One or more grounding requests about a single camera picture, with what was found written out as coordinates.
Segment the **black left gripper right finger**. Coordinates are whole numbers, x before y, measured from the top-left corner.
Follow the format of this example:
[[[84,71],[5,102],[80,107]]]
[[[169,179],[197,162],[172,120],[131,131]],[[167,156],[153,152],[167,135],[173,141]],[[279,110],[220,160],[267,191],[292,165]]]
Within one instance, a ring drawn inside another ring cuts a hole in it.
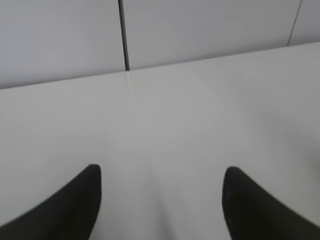
[[[226,169],[224,220],[233,240],[318,240],[320,227],[278,201],[245,172]]]

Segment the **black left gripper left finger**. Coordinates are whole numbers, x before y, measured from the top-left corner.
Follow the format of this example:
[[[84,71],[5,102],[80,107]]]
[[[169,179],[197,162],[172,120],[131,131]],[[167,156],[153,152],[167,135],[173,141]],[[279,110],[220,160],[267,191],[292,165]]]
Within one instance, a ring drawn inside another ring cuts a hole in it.
[[[48,199],[0,227],[2,240],[88,240],[101,206],[101,167],[90,164]]]

